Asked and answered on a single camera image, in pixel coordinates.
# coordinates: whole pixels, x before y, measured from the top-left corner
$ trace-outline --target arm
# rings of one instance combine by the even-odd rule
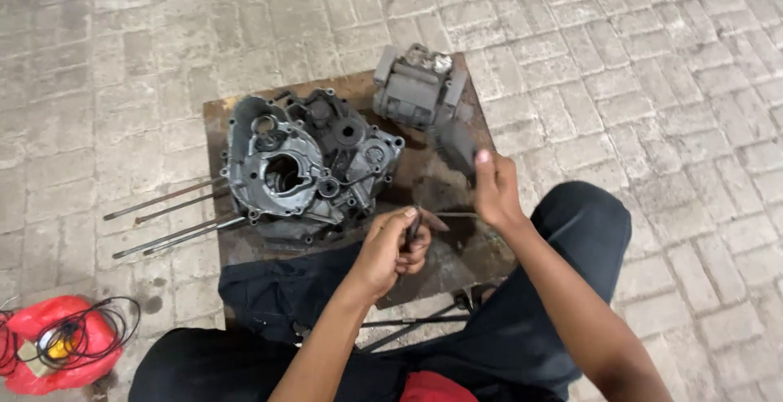
[[[351,354],[358,329],[369,307],[395,284],[400,274],[415,274],[425,264],[430,245],[428,227],[447,230],[432,214],[421,211],[422,226],[410,247],[400,252],[405,229],[416,218],[416,208],[379,215],[369,229],[351,270],[291,361],[269,402],[329,402]]]
[[[522,213],[514,161],[482,150],[476,170],[476,210],[514,252],[585,376],[610,402],[671,401],[641,341]]]

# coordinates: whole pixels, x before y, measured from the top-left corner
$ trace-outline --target black pants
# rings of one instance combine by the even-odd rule
[[[622,203],[588,183],[563,183],[543,198],[531,220],[608,303],[631,235],[630,214]],[[142,360],[129,399],[266,400],[296,352],[294,346],[249,331],[174,329]],[[397,400],[405,376],[416,370],[451,378],[480,400],[501,400],[499,392],[520,389],[529,396],[533,388],[566,400],[568,384],[581,376],[522,267],[464,330],[391,352],[352,355],[336,400]]]

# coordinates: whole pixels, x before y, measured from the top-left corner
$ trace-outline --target right hand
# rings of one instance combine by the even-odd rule
[[[528,222],[519,206],[517,166],[495,151],[476,153],[475,208],[489,226],[515,227]]]

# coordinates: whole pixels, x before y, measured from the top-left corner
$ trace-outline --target fingernail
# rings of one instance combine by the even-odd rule
[[[487,150],[480,150],[476,154],[476,162],[483,164],[489,162],[489,152]]]

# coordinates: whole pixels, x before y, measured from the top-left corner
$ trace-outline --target hand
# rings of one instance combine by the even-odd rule
[[[410,252],[401,252],[405,243],[406,229],[421,212],[421,221],[416,237],[410,244]],[[430,228],[449,230],[438,217],[424,209],[400,208],[380,214],[373,220],[362,250],[344,282],[356,293],[375,303],[386,295],[400,274],[416,274],[425,265],[425,254],[432,242]]]
[[[495,151],[476,153],[475,208],[489,226],[499,229],[528,223],[519,206],[517,165]]]

